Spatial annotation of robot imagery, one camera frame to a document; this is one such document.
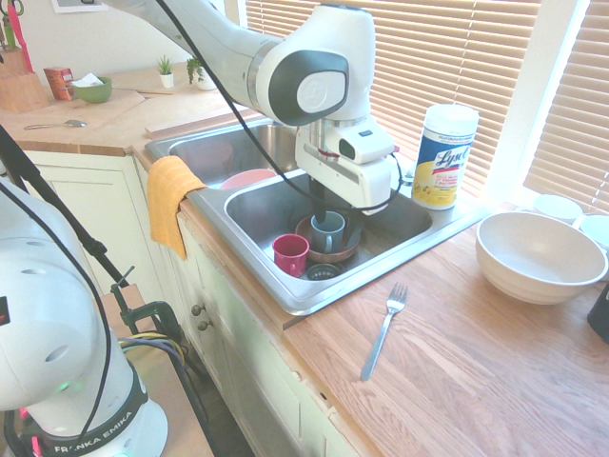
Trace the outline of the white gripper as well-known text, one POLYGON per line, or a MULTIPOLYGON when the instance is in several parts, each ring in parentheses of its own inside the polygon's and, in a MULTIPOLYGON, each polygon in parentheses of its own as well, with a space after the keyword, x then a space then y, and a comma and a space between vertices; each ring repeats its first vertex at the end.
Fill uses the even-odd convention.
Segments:
POLYGON ((355 164, 342 156, 326 160, 303 136, 296 138, 295 158, 298 167, 312 177, 310 194, 318 223, 323 223, 327 214, 325 188, 360 210, 349 215, 346 227, 346 246, 354 248, 363 230, 365 215, 375 214, 388 205, 392 164, 384 158, 367 164, 355 164))

